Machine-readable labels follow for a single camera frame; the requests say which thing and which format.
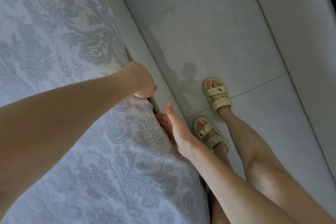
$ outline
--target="bedsheet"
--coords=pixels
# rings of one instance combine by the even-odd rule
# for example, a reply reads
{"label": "bedsheet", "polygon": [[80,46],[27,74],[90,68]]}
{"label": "bedsheet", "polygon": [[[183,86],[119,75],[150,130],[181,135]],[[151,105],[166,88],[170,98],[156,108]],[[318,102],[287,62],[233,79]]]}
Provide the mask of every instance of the bedsheet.
{"label": "bedsheet", "polygon": [[[0,0],[0,7],[0,106],[128,62],[105,0]],[[1,223],[209,222],[197,171],[170,144],[149,101],[130,97],[93,124]]]}

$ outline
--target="right hand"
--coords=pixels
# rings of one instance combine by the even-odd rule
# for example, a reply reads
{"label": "right hand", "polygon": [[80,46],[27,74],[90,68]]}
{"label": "right hand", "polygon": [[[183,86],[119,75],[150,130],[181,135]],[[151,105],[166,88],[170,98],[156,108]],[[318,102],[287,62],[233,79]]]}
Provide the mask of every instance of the right hand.
{"label": "right hand", "polygon": [[198,144],[199,140],[192,135],[187,124],[174,112],[171,103],[166,104],[166,114],[155,116],[170,140],[173,143],[176,142],[178,151],[188,158],[192,150],[191,146]]}
{"label": "right hand", "polygon": [[154,84],[153,77],[143,65],[135,61],[130,61],[124,66],[123,70],[133,75],[136,85],[140,88],[140,90],[134,94],[136,97],[149,98],[154,95],[158,87]]}

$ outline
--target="cream sandal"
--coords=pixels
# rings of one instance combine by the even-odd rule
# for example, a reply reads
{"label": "cream sandal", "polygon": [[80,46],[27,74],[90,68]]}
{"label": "cream sandal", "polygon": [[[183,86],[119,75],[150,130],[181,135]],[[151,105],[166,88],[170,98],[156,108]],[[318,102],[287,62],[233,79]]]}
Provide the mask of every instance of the cream sandal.
{"label": "cream sandal", "polygon": [[[197,124],[199,120],[204,120],[207,124],[197,133]],[[194,121],[194,132],[196,133],[197,137],[203,141],[203,138],[209,133],[210,130],[214,129],[217,133],[216,135],[210,137],[208,141],[205,142],[205,145],[208,146],[210,149],[213,149],[219,142],[223,141],[226,146],[226,153],[229,152],[229,142],[221,135],[219,130],[216,126],[206,117],[200,116]]]}
{"label": "cream sandal", "polygon": [[[207,89],[208,87],[208,81],[217,81],[220,82],[222,84],[222,86],[218,86],[215,88],[211,88],[211,89]],[[228,90],[225,87],[224,82],[222,82],[220,79],[217,78],[208,78],[203,82],[203,92],[209,102],[209,104],[212,106],[212,109],[215,111],[215,115],[216,118],[220,121],[220,122],[224,122],[221,117],[218,115],[217,110],[222,107],[222,106],[226,106],[229,105],[232,108],[232,102],[231,100],[227,97],[227,98],[220,98],[217,99],[216,101],[212,102],[212,99],[210,98],[213,95],[218,95],[218,94],[222,94],[222,93],[226,93],[227,96],[229,96]]]}

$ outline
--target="paisley pattern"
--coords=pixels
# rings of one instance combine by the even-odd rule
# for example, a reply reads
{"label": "paisley pattern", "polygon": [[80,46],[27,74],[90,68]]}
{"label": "paisley pattern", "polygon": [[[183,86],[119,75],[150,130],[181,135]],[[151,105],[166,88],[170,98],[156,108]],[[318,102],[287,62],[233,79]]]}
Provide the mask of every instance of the paisley pattern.
{"label": "paisley pattern", "polygon": [[[0,0],[0,7],[0,106],[128,62],[105,0]],[[103,115],[2,223],[209,223],[198,173],[152,109],[131,97]]]}

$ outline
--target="floor tile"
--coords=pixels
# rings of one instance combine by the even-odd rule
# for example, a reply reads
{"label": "floor tile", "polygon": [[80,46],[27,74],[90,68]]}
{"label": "floor tile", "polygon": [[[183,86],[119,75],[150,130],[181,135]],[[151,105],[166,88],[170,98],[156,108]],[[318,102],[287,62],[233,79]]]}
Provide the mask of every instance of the floor tile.
{"label": "floor tile", "polygon": [[[277,78],[232,102],[235,114],[264,138],[289,173],[336,217],[336,186],[290,77]],[[235,172],[244,177],[226,125],[216,120],[212,109],[188,118],[188,125],[198,116],[208,117],[229,140],[230,162]]]}
{"label": "floor tile", "polygon": [[125,0],[183,115],[216,76],[237,96],[287,73],[257,0]]}

